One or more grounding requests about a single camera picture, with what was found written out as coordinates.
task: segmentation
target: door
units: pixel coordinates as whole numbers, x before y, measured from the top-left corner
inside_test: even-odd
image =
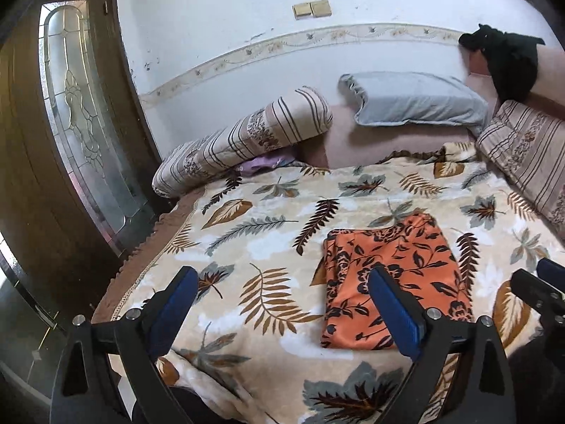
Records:
[[[37,0],[0,51],[0,231],[62,323],[168,209],[117,27],[112,0]]]

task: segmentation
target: switch plate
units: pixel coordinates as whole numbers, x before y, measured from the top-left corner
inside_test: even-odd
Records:
[[[310,3],[299,3],[292,6],[292,10],[295,12],[295,17],[298,19],[299,17],[305,17],[312,14],[312,8],[310,7]]]
[[[310,3],[314,17],[328,17],[332,15],[332,8],[328,0],[312,1]]]

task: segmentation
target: orange fabric with black flowers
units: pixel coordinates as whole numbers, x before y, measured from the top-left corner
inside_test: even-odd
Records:
[[[327,299],[324,348],[373,350],[393,346],[391,334],[369,297],[367,278],[383,267],[424,308],[472,320],[470,283],[435,219],[416,212],[383,229],[334,229],[324,241]]]

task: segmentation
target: wallpaper border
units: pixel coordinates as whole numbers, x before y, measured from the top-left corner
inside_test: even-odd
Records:
[[[377,41],[425,41],[457,45],[462,32],[411,24],[356,24],[304,30],[248,45],[200,64],[167,81],[148,94],[140,94],[144,109],[236,68],[288,54],[329,45]]]

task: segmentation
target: purple cloth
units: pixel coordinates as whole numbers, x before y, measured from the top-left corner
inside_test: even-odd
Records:
[[[296,159],[294,148],[291,146],[270,151],[264,155],[257,156],[245,161],[236,167],[236,170],[244,177],[250,177],[263,169],[275,169],[290,164]]]

